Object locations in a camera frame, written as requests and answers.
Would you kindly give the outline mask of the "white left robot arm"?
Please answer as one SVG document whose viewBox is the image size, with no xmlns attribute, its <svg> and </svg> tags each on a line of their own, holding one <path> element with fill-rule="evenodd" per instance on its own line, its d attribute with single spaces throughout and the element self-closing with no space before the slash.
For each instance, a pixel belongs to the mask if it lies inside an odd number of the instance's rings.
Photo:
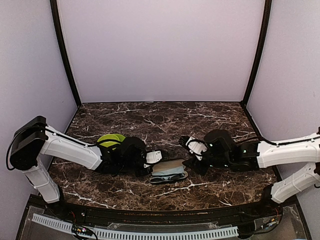
<svg viewBox="0 0 320 240">
<path fill-rule="evenodd" d="M 162 159 L 161 151 L 148 151 L 144 141 L 135 136 L 106 134 L 95 143 L 87 143 L 57 131 L 46 123 L 45 117 L 35 117 L 14 133 L 5 163 L 9 171 L 23 172 L 60 218 L 67 218 L 71 208 L 63 201 L 63 194 L 43 166 L 40 155 L 57 157 L 113 176 L 130 169 L 138 177 L 151 173 L 153 166 Z"/>
</svg>

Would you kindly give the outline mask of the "black quilted glasses case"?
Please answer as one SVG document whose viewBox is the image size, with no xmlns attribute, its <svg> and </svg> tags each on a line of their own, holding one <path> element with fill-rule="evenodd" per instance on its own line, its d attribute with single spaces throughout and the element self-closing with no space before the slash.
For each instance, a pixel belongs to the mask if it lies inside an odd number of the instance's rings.
<svg viewBox="0 0 320 240">
<path fill-rule="evenodd" d="M 175 183 L 188 178 L 182 158 L 160 162 L 152 167 L 149 182 L 153 185 Z"/>
</svg>

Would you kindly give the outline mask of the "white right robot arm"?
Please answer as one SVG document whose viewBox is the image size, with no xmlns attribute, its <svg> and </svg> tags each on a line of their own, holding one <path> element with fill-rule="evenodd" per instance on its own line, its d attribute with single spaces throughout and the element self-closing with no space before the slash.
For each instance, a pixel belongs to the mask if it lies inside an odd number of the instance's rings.
<svg viewBox="0 0 320 240">
<path fill-rule="evenodd" d="M 203 140 L 190 137 L 184 144 L 194 155 L 192 168 L 205 175 L 210 166 L 233 172 L 257 171 L 285 164 L 305 166 L 282 181 L 270 184 L 255 205 L 255 213 L 266 217 L 288 198 L 320 181 L 320 134 L 272 142 L 265 138 L 237 143 L 227 130 L 212 130 Z"/>
</svg>

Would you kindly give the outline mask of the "blue cleaning cloth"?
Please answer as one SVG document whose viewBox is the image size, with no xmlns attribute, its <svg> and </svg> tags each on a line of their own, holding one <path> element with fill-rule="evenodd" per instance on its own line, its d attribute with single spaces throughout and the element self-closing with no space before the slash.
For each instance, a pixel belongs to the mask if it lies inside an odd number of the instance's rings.
<svg viewBox="0 0 320 240">
<path fill-rule="evenodd" d="M 160 162 L 152 167 L 152 176 L 169 176 L 183 174 L 185 166 L 183 159 Z"/>
</svg>

